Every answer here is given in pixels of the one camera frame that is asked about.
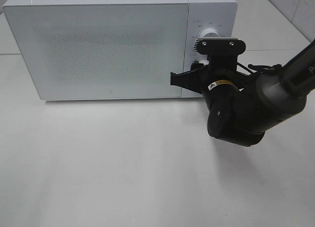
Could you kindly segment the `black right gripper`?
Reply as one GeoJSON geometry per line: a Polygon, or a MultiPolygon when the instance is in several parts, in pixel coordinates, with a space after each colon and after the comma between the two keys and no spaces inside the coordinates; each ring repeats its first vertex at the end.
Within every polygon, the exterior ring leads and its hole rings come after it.
{"type": "Polygon", "coordinates": [[[208,56],[209,64],[194,61],[191,70],[170,73],[170,85],[202,94],[206,105],[219,98],[230,100],[249,83],[249,76],[237,71],[238,56],[208,56]]]}

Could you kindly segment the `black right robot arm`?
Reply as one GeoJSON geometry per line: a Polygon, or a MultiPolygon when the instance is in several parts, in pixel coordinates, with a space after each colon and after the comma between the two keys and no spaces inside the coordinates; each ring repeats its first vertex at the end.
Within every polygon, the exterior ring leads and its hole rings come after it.
{"type": "Polygon", "coordinates": [[[310,43],[285,65],[248,65],[237,71],[246,49],[237,38],[198,38],[194,50],[208,59],[171,73],[173,86],[201,94],[211,137],[249,147],[270,128],[300,113],[315,88],[315,45],[310,43]]]}

